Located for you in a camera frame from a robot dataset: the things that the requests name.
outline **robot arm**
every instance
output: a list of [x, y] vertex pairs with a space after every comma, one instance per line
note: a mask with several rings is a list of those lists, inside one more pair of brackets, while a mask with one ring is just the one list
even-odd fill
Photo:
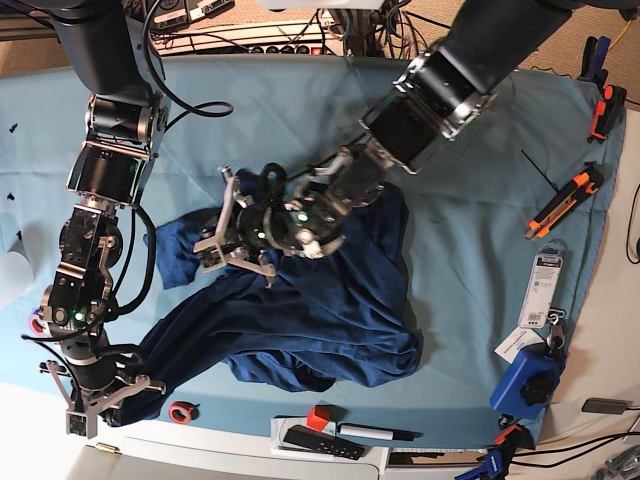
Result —
[[[155, 236], [140, 198], [158, 156], [170, 101], [153, 82], [138, 48], [141, 25], [126, 19], [118, 0], [32, 3], [50, 13], [69, 60], [92, 92], [86, 139], [67, 181], [67, 189], [81, 199], [60, 234], [62, 258], [39, 310], [50, 337], [41, 341], [58, 343], [69, 366], [48, 362], [41, 369], [54, 377], [68, 400], [67, 432], [91, 438], [98, 414], [143, 389], [164, 388], [125, 373], [124, 367], [144, 361], [144, 353], [135, 345], [110, 345], [104, 324], [133, 311], [149, 290], [154, 240], [145, 283], [129, 304], [118, 305], [109, 269], [122, 253], [118, 208], [132, 208], [150, 238]], [[161, 71], [160, 58], [153, 54]], [[74, 378], [73, 401], [60, 375]]]

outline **red tape roll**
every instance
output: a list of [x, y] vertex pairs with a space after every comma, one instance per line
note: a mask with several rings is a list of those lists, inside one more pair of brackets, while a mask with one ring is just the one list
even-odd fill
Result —
[[179, 425], [187, 425], [196, 406], [189, 402], [173, 402], [169, 405], [169, 418]]

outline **white card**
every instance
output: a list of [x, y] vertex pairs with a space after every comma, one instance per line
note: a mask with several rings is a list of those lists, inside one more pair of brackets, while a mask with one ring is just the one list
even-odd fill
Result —
[[189, 16], [191, 17], [191, 21], [195, 21], [199, 18], [204, 17], [204, 12], [200, 7], [196, 7], [189, 12]]
[[542, 328], [547, 322], [553, 294], [556, 291], [562, 257], [560, 255], [536, 255], [529, 277], [518, 325], [522, 328]]
[[494, 350], [498, 355], [507, 362], [513, 363], [522, 347], [533, 345], [536, 343], [544, 343], [540, 335], [530, 328], [516, 327], [509, 336]]

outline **orange utility knife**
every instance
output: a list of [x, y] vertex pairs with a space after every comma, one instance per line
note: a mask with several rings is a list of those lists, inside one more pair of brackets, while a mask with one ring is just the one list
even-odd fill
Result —
[[585, 165], [587, 168], [562, 187], [547, 206], [529, 222], [529, 231], [525, 235], [527, 240], [544, 237], [602, 186], [604, 175], [596, 168], [595, 163], [588, 162]]

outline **white paper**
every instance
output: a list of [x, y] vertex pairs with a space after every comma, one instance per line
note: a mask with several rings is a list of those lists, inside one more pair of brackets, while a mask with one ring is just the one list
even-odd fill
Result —
[[522, 347], [544, 343], [540, 335], [530, 328], [516, 327], [494, 351], [507, 362], [513, 363]]

